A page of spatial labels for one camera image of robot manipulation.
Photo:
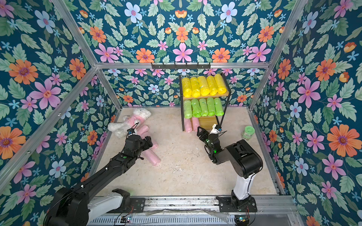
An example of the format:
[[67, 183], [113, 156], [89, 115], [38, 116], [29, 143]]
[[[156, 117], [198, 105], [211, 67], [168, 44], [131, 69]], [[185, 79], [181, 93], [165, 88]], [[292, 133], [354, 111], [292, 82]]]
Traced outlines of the green trash bag roll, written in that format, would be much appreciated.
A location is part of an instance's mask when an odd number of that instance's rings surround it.
[[198, 99], [191, 100], [192, 116], [194, 118], [200, 118], [202, 116], [201, 107]]
[[201, 108], [201, 116], [207, 117], [208, 116], [208, 107], [207, 107], [207, 101], [204, 98], [199, 99], [199, 105]]
[[215, 105], [216, 116], [223, 116], [224, 110], [222, 108], [222, 103], [220, 98], [214, 98], [214, 105]]
[[214, 98], [207, 98], [206, 103], [208, 109], [208, 116], [215, 116], [216, 109], [215, 109]]
[[185, 119], [192, 118], [192, 105], [190, 100], [185, 100], [183, 102], [183, 108], [184, 108], [183, 112]]

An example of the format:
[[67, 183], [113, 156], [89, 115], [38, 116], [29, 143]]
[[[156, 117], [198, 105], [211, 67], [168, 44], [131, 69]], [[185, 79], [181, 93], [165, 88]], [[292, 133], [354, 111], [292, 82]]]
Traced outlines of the yellow trash bag roll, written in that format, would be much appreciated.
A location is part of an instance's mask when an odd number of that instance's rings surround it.
[[207, 83], [206, 77], [199, 76], [198, 83], [199, 83], [199, 88], [200, 88], [200, 94], [202, 96], [208, 96], [210, 94], [210, 88]]
[[191, 82], [187, 77], [182, 78], [182, 90], [185, 98], [190, 98], [192, 96]]
[[218, 93], [220, 95], [224, 94], [227, 92], [227, 88], [226, 88], [226, 85], [225, 85], [225, 82], [224, 82], [224, 79], [223, 77], [221, 76], [221, 74], [216, 74], [214, 76], [214, 79], [215, 79], [215, 82], [216, 82], [216, 85], [217, 85], [217, 88], [218, 88]]
[[210, 89], [210, 95], [216, 96], [218, 93], [218, 86], [216, 84], [216, 81], [214, 79], [214, 76], [210, 75], [206, 78], [206, 81], [208, 83], [209, 89]]
[[200, 86], [199, 86], [199, 82], [198, 82], [198, 78], [197, 77], [191, 77], [190, 78], [190, 84], [191, 84], [191, 96], [193, 98], [198, 98], [201, 96], [201, 92], [200, 92]]

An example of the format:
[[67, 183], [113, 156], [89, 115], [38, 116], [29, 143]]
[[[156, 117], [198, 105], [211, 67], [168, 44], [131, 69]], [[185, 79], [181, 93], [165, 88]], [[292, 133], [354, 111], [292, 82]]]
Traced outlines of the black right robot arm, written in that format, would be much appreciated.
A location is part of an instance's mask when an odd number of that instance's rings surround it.
[[197, 128], [197, 137], [204, 143], [211, 162], [216, 165], [231, 163], [238, 175], [232, 197], [235, 201], [245, 201], [251, 196], [250, 189], [255, 175], [263, 169], [263, 160], [244, 139], [222, 148], [219, 140], [222, 134], [218, 125], [210, 132], [200, 126]]

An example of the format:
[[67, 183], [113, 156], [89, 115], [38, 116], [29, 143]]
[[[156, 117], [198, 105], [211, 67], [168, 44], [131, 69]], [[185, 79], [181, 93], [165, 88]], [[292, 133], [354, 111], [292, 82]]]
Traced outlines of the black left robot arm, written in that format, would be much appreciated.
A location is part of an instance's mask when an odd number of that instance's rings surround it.
[[140, 158], [143, 151], [153, 146], [150, 136], [129, 135], [121, 152], [110, 162], [86, 179], [67, 189], [59, 189], [51, 202], [43, 220], [44, 226], [86, 226], [96, 213], [90, 205], [91, 200], [110, 182], [126, 173]]

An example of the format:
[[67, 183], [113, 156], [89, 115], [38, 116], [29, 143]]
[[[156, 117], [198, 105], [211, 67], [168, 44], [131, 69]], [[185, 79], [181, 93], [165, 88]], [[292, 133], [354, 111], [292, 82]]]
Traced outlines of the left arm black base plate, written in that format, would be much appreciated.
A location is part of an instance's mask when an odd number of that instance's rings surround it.
[[145, 207], [146, 199], [143, 197], [131, 196], [129, 192], [122, 189], [112, 190], [112, 195], [122, 196], [122, 202], [118, 208], [112, 209], [107, 213], [129, 213], [133, 210], [133, 213], [142, 213]]

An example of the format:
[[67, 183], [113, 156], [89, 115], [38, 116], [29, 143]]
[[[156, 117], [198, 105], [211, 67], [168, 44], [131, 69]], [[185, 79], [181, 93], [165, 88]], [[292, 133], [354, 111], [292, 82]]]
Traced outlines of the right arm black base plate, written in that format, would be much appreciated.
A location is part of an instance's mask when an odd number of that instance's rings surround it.
[[245, 200], [238, 200], [236, 197], [216, 197], [219, 202], [220, 212], [257, 212], [255, 198], [249, 196]]

